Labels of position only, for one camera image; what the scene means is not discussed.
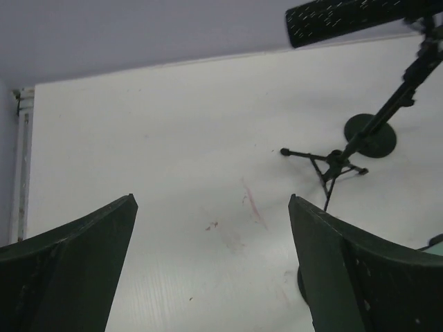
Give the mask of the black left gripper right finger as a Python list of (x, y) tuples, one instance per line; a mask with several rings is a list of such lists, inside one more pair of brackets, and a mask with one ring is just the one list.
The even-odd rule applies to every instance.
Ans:
[(441, 331), (442, 256), (382, 239), (292, 195), (315, 331)]

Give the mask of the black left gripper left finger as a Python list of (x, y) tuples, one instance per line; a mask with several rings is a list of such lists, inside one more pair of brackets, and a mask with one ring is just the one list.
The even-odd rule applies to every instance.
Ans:
[(104, 331), (138, 205), (122, 196), (1, 248), (2, 331)]

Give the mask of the black tripod mic stand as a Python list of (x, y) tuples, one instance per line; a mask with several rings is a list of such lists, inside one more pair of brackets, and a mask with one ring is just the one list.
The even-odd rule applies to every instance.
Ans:
[(423, 35), (423, 41), (417, 52), (417, 59), (405, 70), (402, 77), (403, 82), (393, 93), (388, 101), (374, 114), (373, 119), (367, 123), (350, 141), (343, 151), (335, 149), (327, 156), (302, 153), (292, 151), (287, 148), (280, 150), (283, 156), (297, 156), (310, 160), (319, 177), (320, 184), (325, 192), (324, 210), (327, 210), (329, 201), (336, 183), (336, 179), (348, 172), (356, 172), (363, 176), (368, 173), (368, 169), (352, 164), (349, 157), (358, 153), (364, 144), (364, 140), (377, 130), (379, 125), (388, 123), (398, 110), (414, 105), (414, 96), (417, 88), (425, 82), (430, 74), (442, 63), (442, 25), (435, 23), (432, 16), (422, 17), (415, 21), (405, 23), (419, 31)]

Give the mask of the black microphone with silver grille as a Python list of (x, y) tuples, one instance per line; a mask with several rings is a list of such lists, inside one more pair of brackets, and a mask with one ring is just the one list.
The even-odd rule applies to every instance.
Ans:
[(441, 1), (311, 1), (285, 12), (289, 43), (300, 48), (392, 21), (442, 12)]

